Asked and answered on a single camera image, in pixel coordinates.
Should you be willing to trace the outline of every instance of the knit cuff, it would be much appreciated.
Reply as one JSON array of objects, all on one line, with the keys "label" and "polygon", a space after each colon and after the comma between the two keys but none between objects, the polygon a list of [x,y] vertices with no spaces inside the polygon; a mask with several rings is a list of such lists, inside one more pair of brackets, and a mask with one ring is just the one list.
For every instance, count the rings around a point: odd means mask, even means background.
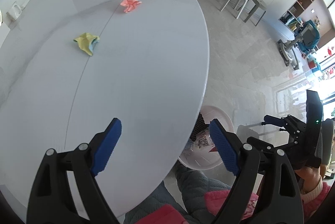
[{"label": "knit cuff", "polygon": [[301,195],[301,199],[304,201],[304,203],[309,203],[320,195],[322,189],[323,189],[323,182],[320,176],[319,184],[317,185],[317,187],[315,187],[315,189],[310,191],[309,193]]}]

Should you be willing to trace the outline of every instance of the crumpled paper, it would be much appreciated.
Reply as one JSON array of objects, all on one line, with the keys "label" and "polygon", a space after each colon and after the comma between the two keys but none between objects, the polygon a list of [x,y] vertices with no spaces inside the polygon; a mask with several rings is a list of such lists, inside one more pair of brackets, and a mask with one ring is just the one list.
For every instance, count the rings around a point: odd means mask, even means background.
[{"label": "crumpled paper", "polygon": [[93,55],[93,48],[97,42],[99,42],[100,37],[85,32],[81,34],[78,38],[73,39],[78,43],[78,46],[81,50],[85,51],[88,55]]},{"label": "crumpled paper", "polygon": [[142,1],[138,0],[123,0],[120,5],[126,7],[123,11],[127,13],[135,10],[136,7],[141,3]]}]

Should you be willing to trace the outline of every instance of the blue gripper pad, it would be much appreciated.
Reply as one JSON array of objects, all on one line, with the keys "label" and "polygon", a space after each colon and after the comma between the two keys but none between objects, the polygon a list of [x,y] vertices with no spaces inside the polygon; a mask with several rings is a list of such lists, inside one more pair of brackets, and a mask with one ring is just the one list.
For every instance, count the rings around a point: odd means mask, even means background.
[{"label": "blue gripper pad", "polygon": [[106,135],[94,154],[93,165],[91,167],[93,176],[98,175],[100,171],[105,169],[116,143],[121,136],[121,129],[121,121],[114,118],[105,130],[104,133]]},{"label": "blue gripper pad", "polygon": [[227,139],[226,134],[229,133],[225,131],[217,119],[214,119],[209,125],[209,134],[220,154],[224,166],[228,171],[237,176],[241,170],[238,166],[238,152],[236,151],[237,147],[234,148],[235,145],[231,144]]}]

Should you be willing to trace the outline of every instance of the yellow crumpled paper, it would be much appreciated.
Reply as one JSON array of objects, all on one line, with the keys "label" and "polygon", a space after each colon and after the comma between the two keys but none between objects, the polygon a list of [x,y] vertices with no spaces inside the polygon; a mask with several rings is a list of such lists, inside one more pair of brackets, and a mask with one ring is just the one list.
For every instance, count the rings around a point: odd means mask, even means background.
[{"label": "yellow crumpled paper", "polygon": [[85,32],[81,34],[78,38],[73,39],[78,43],[78,46],[81,50],[85,51],[88,55],[93,55],[93,48],[94,45],[99,42],[100,37],[90,34],[88,32]]}]

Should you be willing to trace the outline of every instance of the silver screw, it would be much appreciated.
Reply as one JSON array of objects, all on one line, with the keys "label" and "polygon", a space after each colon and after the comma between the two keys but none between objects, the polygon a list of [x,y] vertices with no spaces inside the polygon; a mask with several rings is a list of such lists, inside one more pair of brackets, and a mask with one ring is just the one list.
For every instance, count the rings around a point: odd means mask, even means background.
[{"label": "silver screw", "polygon": [[244,148],[245,150],[252,150],[252,145],[246,143],[246,144],[243,145],[243,148]]},{"label": "silver screw", "polygon": [[79,145],[78,148],[79,148],[79,150],[87,150],[88,144],[87,143],[82,143],[82,144]]},{"label": "silver screw", "polygon": [[285,152],[282,149],[277,150],[278,155],[284,156]]},{"label": "silver screw", "polygon": [[48,155],[48,156],[51,156],[51,155],[53,155],[53,153],[55,152],[55,150],[53,149],[53,148],[49,148],[47,151],[46,151],[46,155]]}]

